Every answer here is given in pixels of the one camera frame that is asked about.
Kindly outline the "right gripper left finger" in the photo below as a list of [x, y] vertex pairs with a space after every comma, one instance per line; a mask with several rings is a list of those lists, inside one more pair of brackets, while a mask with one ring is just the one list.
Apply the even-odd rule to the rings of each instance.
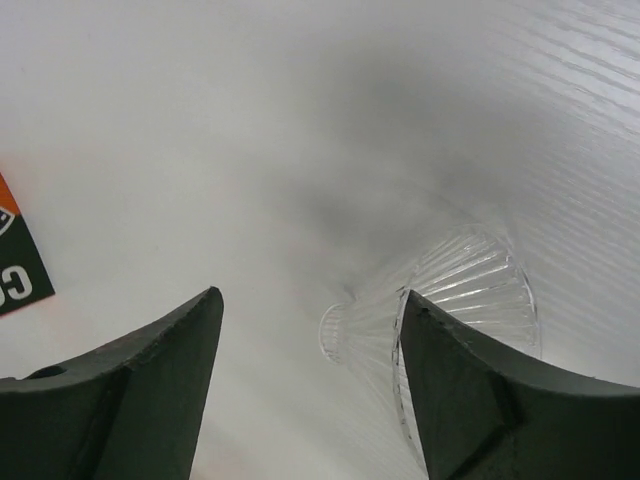
[[101, 347], [2, 379], [2, 478], [189, 478], [222, 318], [210, 287]]

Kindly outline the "orange coffee filter box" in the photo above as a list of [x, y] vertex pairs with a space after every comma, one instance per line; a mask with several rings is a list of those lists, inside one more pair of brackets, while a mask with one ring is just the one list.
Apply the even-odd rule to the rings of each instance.
[[1, 315], [55, 295], [20, 208], [1, 177]]

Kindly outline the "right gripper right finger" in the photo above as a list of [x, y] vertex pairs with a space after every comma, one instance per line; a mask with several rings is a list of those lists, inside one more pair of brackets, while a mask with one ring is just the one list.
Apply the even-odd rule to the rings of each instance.
[[430, 478], [638, 478], [638, 388], [521, 353], [415, 291], [400, 346]]

